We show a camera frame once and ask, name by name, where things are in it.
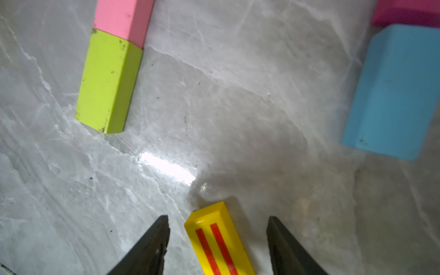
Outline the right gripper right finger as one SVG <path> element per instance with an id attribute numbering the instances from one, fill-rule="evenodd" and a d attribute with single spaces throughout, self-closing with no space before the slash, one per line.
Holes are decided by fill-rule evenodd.
<path id="1" fill-rule="evenodd" d="M 328 274 L 275 216 L 269 217 L 267 239 L 275 275 Z"/>

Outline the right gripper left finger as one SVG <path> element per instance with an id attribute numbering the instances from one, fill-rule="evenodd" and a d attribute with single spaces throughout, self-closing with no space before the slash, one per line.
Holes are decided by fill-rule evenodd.
<path id="1" fill-rule="evenodd" d="M 161 215 L 108 274 L 162 275 L 169 239 L 168 216 Z"/>

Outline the yellow red striped block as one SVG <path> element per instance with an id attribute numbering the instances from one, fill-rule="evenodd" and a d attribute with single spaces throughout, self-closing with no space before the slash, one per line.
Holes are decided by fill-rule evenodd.
<path id="1" fill-rule="evenodd" d="M 204 274 L 255 274 L 223 201 L 191 213 L 184 228 Z"/>

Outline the blue block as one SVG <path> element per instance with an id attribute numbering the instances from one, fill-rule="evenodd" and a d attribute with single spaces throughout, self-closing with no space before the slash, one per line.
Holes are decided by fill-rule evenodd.
<path id="1" fill-rule="evenodd" d="M 394 24 L 373 36 L 345 146 L 416 160 L 440 98 L 440 30 Z"/>

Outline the green block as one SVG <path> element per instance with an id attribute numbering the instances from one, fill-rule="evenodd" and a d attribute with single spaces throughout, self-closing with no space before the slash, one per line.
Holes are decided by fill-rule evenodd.
<path id="1" fill-rule="evenodd" d="M 104 134 L 123 132 L 143 50 L 93 28 L 75 119 Z"/>

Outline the pink block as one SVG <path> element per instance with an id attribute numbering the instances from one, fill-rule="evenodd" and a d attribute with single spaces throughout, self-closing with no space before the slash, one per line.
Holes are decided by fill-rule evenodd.
<path id="1" fill-rule="evenodd" d="M 93 27 L 143 49 L 154 0 L 98 0 Z"/>

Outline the magenta block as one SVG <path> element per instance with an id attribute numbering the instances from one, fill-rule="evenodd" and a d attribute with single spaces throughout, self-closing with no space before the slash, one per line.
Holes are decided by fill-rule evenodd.
<path id="1" fill-rule="evenodd" d="M 440 0 L 380 0 L 371 25 L 392 24 L 440 27 Z"/>

